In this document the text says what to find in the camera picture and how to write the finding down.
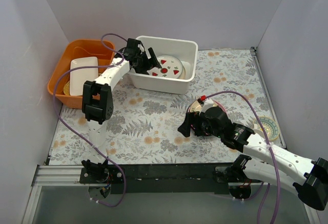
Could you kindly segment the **watermelon pattern plate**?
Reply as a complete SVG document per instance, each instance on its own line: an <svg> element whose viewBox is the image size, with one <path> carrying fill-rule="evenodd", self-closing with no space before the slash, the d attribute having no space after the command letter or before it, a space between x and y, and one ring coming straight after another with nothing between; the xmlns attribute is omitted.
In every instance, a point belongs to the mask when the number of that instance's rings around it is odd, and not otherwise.
<svg viewBox="0 0 328 224"><path fill-rule="evenodd" d="M161 67L152 68L148 71L149 75L174 79L178 79L182 76L183 65L178 58L169 55L162 55L159 56L157 60Z"/></svg>

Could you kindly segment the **cream small plate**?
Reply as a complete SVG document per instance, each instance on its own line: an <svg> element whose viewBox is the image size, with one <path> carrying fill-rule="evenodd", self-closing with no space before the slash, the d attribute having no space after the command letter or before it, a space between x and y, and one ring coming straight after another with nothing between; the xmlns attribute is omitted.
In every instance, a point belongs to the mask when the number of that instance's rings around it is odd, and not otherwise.
<svg viewBox="0 0 328 224"><path fill-rule="evenodd" d="M216 105L210 98L207 98L203 101L196 100L189 106L188 111L205 113L207 109L214 107L214 106L216 106Z"/></svg>

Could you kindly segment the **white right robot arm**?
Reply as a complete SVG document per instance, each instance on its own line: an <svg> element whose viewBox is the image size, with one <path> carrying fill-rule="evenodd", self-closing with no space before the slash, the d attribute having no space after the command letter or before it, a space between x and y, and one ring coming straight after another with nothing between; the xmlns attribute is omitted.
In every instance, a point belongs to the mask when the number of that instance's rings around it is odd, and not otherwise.
<svg viewBox="0 0 328 224"><path fill-rule="evenodd" d="M250 156L245 164L232 168L232 176L242 182L247 178L275 183L297 194L309 207L323 211L327 205L327 160L300 157L276 145L268 145L252 129L232 123L219 107L205 112L188 112L178 127L184 137L212 135L221 139L228 148Z"/></svg>

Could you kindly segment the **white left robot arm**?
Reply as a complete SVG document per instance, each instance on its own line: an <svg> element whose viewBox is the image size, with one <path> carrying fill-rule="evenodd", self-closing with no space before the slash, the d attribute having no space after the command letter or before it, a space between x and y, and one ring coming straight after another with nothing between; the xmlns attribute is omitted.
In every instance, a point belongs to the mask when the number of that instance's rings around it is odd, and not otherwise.
<svg viewBox="0 0 328 224"><path fill-rule="evenodd" d="M130 38L127 45L116 52L111 65L100 77L84 83L82 112L88 122L89 142L93 151L90 159L82 161L80 183L123 183L123 171L115 165L109 165L105 146L107 123L114 111L112 90L131 69L136 73L147 74L154 67L160 67L154 50Z"/></svg>

